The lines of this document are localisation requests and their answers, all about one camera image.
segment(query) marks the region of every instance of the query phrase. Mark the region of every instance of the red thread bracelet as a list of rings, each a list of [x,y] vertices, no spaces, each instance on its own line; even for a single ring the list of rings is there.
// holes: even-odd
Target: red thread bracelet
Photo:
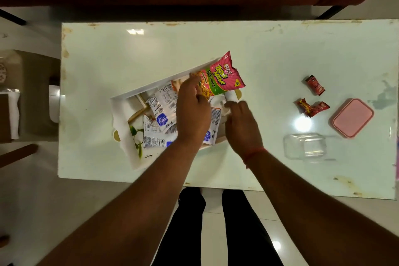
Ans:
[[[252,158],[253,155],[257,154],[257,153],[261,153],[261,152],[267,152],[267,150],[265,148],[254,148],[252,150],[249,151],[249,153],[247,153],[244,157],[243,157],[243,162],[244,164],[247,166],[247,162],[250,160],[250,158]]]

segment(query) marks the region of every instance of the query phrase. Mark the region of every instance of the pink plastic container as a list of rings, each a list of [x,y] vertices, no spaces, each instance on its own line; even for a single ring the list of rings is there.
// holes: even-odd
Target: pink plastic container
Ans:
[[[352,99],[332,120],[332,125],[342,135],[353,138],[371,120],[374,111],[360,99]]]

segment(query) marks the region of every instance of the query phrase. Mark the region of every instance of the black pants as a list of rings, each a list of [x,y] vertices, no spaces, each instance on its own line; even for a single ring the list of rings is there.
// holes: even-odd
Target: black pants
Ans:
[[[226,221],[228,265],[282,265],[272,241],[243,191],[222,194]],[[199,188],[187,187],[159,246],[153,266],[201,265],[202,213],[205,200]]]

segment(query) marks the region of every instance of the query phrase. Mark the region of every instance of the table surface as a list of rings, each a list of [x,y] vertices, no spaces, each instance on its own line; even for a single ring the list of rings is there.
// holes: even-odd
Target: table surface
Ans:
[[[230,50],[274,156],[330,195],[393,199],[398,30],[397,20],[64,23],[58,175],[133,182],[143,170],[112,138],[109,99]],[[303,83],[311,74],[326,88],[321,97]],[[304,119],[294,103],[303,97],[331,108]],[[354,139],[328,123],[348,98],[375,112]],[[339,161],[286,158],[283,138],[308,131],[339,137]],[[185,185],[262,190],[227,142],[197,154]]]

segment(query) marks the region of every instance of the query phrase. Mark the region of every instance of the milk packet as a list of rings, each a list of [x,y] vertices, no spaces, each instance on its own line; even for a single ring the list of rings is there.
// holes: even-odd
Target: milk packet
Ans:
[[[177,126],[171,126],[165,133],[161,132],[157,121],[144,114],[144,140],[147,147],[167,148],[177,138]]]
[[[162,133],[176,124],[177,93],[173,90],[172,83],[161,87],[148,100],[155,119]]]
[[[209,127],[205,135],[205,138],[203,139],[203,143],[209,145],[215,145],[220,119],[222,117],[222,111],[220,110],[220,108],[212,107],[211,109],[212,109],[211,126]]]

